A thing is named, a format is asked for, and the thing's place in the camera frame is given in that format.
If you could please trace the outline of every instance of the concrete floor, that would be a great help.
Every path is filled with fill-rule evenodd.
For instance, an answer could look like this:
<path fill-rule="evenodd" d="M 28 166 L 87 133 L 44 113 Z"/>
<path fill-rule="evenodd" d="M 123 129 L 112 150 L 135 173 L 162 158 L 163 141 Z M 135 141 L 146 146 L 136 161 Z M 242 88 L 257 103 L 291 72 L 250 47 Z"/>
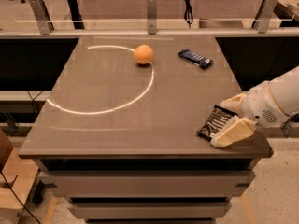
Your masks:
<path fill-rule="evenodd" d="M 107 11 L 103 4 L 114 2 Z M 143 8 L 146 0 L 78 0 L 83 11 L 83 20 L 115 19 L 120 15 L 120 7 L 129 6 L 121 19 L 146 18 Z M 173 3 L 171 10 L 164 8 L 166 2 Z M 66 0 L 45 0 L 51 18 L 56 27 L 74 29 Z M 261 0 L 192 0 L 194 17 L 200 18 L 250 18 L 252 19 Z M 160 0 L 159 18 L 181 19 L 184 12 L 183 0 Z M 93 29 L 97 22 L 88 27 Z M 36 30 L 36 22 L 29 3 L 21 4 L 20 0 L 0 0 L 0 28 L 3 30 Z M 286 139 L 281 133 L 268 134 L 274 155 L 271 159 L 259 162 L 254 171 L 256 178 L 242 197 L 231 200 L 232 208 L 224 218 L 216 220 L 217 224 L 292 224 L 298 223 L 299 209 L 299 137 Z M 11 138 L 16 146 L 22 140 Z M 61 198 L 53 197 L 47 190 L 44 201 L 39 204 L 27 202 L 26 206 L 44 224 L 83 224 L 68 212 L 68 203 Z M 20 224 L 36 223 L 27 212 L 23 212 Z"/>

